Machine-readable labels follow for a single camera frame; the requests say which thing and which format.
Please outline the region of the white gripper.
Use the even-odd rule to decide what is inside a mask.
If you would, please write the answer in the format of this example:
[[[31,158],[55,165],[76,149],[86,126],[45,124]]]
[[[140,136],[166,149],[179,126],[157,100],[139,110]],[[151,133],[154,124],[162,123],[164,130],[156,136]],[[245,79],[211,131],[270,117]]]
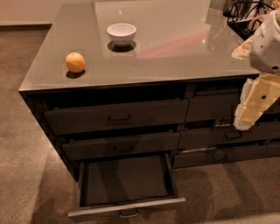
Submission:
[[[241,92],[241,103],[234,112],[235,128],[249,130],[279,97],[279,75],[261,73],[254,80],[247,79]]]

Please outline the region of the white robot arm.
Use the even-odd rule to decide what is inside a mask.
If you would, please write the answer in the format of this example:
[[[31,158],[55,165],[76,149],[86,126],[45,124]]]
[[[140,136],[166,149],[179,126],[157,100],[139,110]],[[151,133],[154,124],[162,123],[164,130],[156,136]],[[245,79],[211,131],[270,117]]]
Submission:
[[[280,97],[280,9],[268,14],[231,57],[249,59],[260,72],[254,80],[246,80],[234,112],[235,128],[249,130]]]

